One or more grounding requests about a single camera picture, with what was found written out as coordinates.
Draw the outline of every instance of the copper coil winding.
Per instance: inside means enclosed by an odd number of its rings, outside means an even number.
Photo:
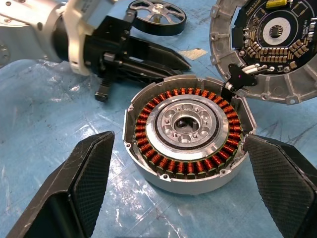
[[[220,96],[217,96],[214,100],[213,100],[213,102],[214,103],[220,103],[222,101],[222,97],[220,97]]]
[[[203,165],[203,163],[201,161],[197,161],[196,162],[196,170],[197,170],[198,173],[205,171],[204,165]]]
[[[151,159],[151,161],[156,165],[161,159],[161,155],[156,154],[153,156],[153,158]]]
[[[146,114],[146,113],[140,113],[139,115],[139,118],[142,118],[142,119],[147,119],[149,117],[149,114]]]
[[[174,89],[173,90],[173,94],[174,94],[174,96],[178,96],[179,94],[178,94],[178,89]]]
[[[180,89],[180,94],[181,95],[185,95],[186,94],[186,89],[185,88],[181,88]]]
[[[231,131],[231,132],[229,132],[229,137],[235,138],[235,139],[240,139],[240,133]]]
[[[237,115],[236,112],[230,112],[230,113],[227,114],[227,118],[228,119],[237,118],[237,117],[238,117],[238,115]]]
[[[239,145],[239,141],[228,138],[227,144],[233,145],[233,146],[236,146],[236,147],[237,147],[237,146]]]
[[[191,162],[189,162],[189,163],[187,164],[187,173],[188,173],[188,174],[193,174],[193,173],[194,173],[194,165],[193,165],[193,163],[191,163]]]
[[[230,152],[231,154],[233,154],[233,152],[234,152],[234,150],[235,150],[234,147],[232,147],[232,146],[230,146],[230,145],[227,145],[227,144],[225,144],[225,145],[223,146],[223,148],[224,148],[226,151]]]
[[[147,107],[148,108],[151,108],[151,109],[154,109],[155,108],[155,104],[154,103],[152,103],[152,102],[149,102],[148,104],[147,104]]]
[[[157,105],[160,103],[160,99],[158,98],[153,98],[152,101]]]
[[[185,165],[183,162],[179,162],[177,165],[177,172],[184,174],[185,173]]]
[[[229,112],[231,112],[231,111],[233,111],[234,110],[234,108],[233,108],[233,106],[228,106],[228,107],[225,107],[224,109],[223,109],[223,111],[224,111],[224,113],[229,113]]]
[[[167,170],[174,172],[175,168],[176,168],[176,162],[174,160],[169,161],[169,164],[167,166]]]
[[[219,151],[219,155],[225,160],[229,159],[229,157],[230,157],[230,155],[227,152],[223,151],[223,150]]]
[[[171,93],[170,91],[167,91],[167,92],[166,92],[166,96],[167,96],[167,98],[173,97],[173,95],[172,95],[172,93]]]
[[[160,99],[161,101],[166,100],[166,96],[165,96],[163,93],[160,94],[158,97],[159,97],[159,99]]]
[[[195,91],[195,95],[200,95],[200,92],[201,92],[201,90],[199,89],[199,88],[196,88],[196,91]]]
[[[151,145],[148,143],[148,144],[145,144],[145,145],[142,145],[140,146],[140,150],[142,153],[145,153],[148,149],[151,148]]]
[[[213,155],[211,157],[212,161],[214,161],[214,163],[219,166],[221,164],[223,164],[223,161],[221,160],[221,158],[218,155]]]
[[[152,148],[152,149],[148,150],[144,155],[145,155],[148,159],[150,159],[150,158],[152,158],[152,156],[153,156],[155,153],[156,153],[156,151]]]
[[[146,144],[146,143],[148,143],[149,141],[148,141],[148,139],[145,137],[145,138],[141,138],[141,139],[137,139],[137,144],[138,144],[138,146],[140,146],[140,145],[144,145],[144,144]]]
[[[205,166],[206,166],[208,171],[212,170],[213,168],[215,168],[215,166],[213,165],[213,163],[211,162],[210,159],[205,159],[204,160],[204,164],[205,164]]]
[[[135,131],[145,131],[145,125],[137,125],[137,126],[135,126]]]
[[[226,107],[226,106],[228,106],[229,105],[229,103],[227,102],[227,101],[222,101],[221,103],[219,103],[219,106],[221,107],[221,108],[224,108],[224,107]]]
[[[238,118],[230,119],[229,124],[240,124],[240,121]]]
[[[187,94],[193,94],[193,92],[194,92],[194,89],[193,89],[193,88],[188,88]]]
[[[215,93],[210,93],[208,99],[213,100],[216,97]]]
[[[137,119],[137,125],[145,125],[147,123],[147,120],[145,119]]]
[[[164,169],[165,166],[167,165],[167,163],[168,163],[168,158],[164,157],[164,158],[160,161],[160,163],[158,164],[158,166],[161,167],[162,169]]]
[[[230,125],[230,126],[229,126],[229,129],[230,129],[231,131],[238,131],[238,132],[240,132],[240,131],[241,131],[241,126],[234,124],[234,125]]]
[[[202,93],[202,97],[206,98],[208,96],[209,91],[204,90]]]
[[[147,108],[147,107],[145,107],[145,108],[142,109],[142,112],[147,113],[147,114],[150,114],[151,111],[152,111],[152,110],[149,109],[149,108]]]

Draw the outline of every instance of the circuit board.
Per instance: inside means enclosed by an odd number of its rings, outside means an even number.
[[[288,73],[316,54],[317,0],[251,0],[240,9],[233,47],[248,65]]]

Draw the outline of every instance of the yellow capacitor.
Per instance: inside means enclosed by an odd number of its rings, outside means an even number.
[[[266,8],[273,8],[279,6],[286,6],[287,0],[268,0],[266,3]]]

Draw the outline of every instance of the black pulley wheel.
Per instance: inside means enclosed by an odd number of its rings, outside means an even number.
[[[136,0],[129,8],[137,10],[133,26],[157,36],[174,36],[185,28],[187,16],[179,7],[159,0]]]

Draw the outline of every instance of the table surface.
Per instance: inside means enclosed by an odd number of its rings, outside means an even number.
[[[130,1],[111,11],[122,17]],[[210,63],[210,9],[215,0],[171,0],[186,11],[183,33],[134,36],[177,51],[202,48],[191,74],[220,79]],[[71,72],[68,63],[22,60],[0,70],[0,237],[17,221],[46,177],[76,143],[112,130],[115,143],[109,180],[94,238],[280,238],[259,195],[250,161],[230,183],[213,192],[184,196],[153,187],[140,175],[122,142],[124,110],[142,86],[117,82],[103,104],[94,92],[100,80]],[[257,133],[290,143],[317,165],[317,99],[286,106],[248,99]]]

